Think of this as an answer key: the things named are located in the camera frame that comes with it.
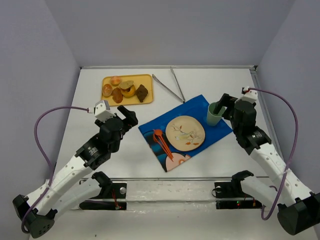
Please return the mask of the dark brown bread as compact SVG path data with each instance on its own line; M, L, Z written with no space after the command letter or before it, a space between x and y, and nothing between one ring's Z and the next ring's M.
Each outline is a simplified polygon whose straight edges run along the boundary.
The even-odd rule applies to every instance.
M147 97L149 91L147 90L147 88L140 84L139 87L136 89L135 91L135 95L138 98L140 103L143 103L145 98Z

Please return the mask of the tan bread slice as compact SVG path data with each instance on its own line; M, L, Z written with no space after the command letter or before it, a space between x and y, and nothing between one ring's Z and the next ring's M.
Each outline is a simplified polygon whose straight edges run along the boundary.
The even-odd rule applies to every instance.
M133 80L127 80L127 81L122 81L118 87L122 90L127 90L130 89L132 86L134 85L134 81Z

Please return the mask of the metal tongs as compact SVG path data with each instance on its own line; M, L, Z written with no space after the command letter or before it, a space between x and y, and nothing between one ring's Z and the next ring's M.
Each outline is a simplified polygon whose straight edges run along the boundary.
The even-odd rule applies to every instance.
M156 83L158 83L164 90L166 90L176 100L178 100L180 103L184 104L186 102L186 97L182 91L181 85L178 81L177 75L176 75L174 67L172 65L169 66L169 71L172 76L172 79L174 80L174 84L178 90L178 93L174 92L170 87L165 85L155 74L152 74L151 77Z

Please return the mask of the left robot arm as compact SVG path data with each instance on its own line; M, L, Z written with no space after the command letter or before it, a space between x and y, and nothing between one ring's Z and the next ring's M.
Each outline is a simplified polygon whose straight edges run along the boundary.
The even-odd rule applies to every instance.
M36 145L49 166L49 179L27 195L19 194L12 203L21 220L21 230L34 239L43 236L54 225L55 220L77 204L111 190L112 181L97 169L111 158L120 148L123 136L138 124L134 111L123 105L117 108L124 119L111 112L109 103L101 100L94 107L84 108L93 114L99 131L84 143L65 164L55 168L44 152L38 138L37 120L34 125Z

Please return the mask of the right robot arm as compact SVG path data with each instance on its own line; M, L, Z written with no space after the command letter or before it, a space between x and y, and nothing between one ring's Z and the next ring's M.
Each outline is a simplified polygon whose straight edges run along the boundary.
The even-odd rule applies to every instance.
M240 171L230 181L217 182L212 195L217 199L252 197L263 209L278 209L277 219L282 228L294 236L320 222L320 195L305 186L290 170L270 137L256 125L255 109L258 94L249 89L241 98L225 93L213 110L223 110L222 118L229 120L239 146L267 174L268 186L248 170Z

